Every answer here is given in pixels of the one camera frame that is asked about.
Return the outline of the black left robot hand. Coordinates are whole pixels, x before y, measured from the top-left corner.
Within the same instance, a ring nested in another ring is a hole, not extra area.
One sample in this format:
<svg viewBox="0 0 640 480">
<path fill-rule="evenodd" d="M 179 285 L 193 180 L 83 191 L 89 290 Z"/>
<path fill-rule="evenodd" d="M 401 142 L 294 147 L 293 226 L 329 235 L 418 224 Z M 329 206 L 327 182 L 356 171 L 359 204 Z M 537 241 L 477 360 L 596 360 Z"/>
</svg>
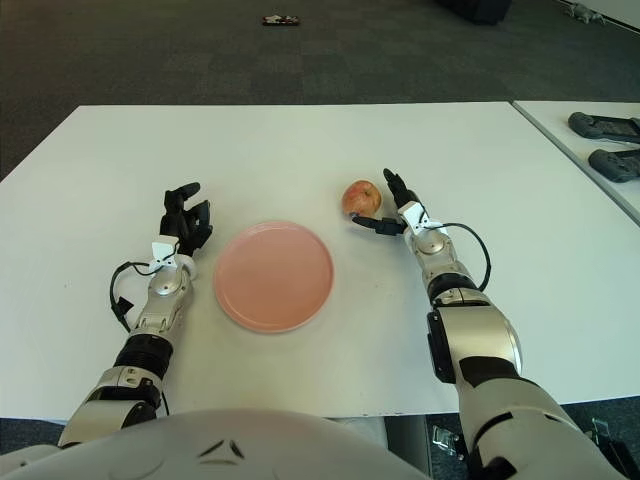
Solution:
<svg viewBox="0 0 640 480">
<path fill-rule="evenodd" d="M 177 252 L 192 257 L 213 233 L 211 204 L 204 200 L 186 209 L 185 203 L 200 191 L 200 183 L 192 182 L 164 194 L 165 214 L 161 218 L 159 233 L 178 239 Z"/>
</svg>

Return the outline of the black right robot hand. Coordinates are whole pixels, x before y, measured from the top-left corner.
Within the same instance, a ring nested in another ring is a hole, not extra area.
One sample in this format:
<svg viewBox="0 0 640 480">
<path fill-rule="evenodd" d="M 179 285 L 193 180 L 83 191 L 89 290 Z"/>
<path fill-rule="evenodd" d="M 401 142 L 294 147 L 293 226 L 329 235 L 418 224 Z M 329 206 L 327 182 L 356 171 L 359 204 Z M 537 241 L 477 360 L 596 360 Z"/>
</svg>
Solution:
<svg viewBox="0 0 640 480">
<path fill-rule="evenodd" d="M 397 208 L 403 207 L 410 201 L 419 202 L 418 196 L 406 187 L 404 180 L 388 168 L 383 169 L 387 186 L 393 196 Z M 396 221 L 392 218 L 374 219 L 360 213 L 349 213 L 351 220 L 363 227 L 374 230 L 377 234 L 395 236 L 402 234 L 407 227 L 404 220 Z"/>
</svg>

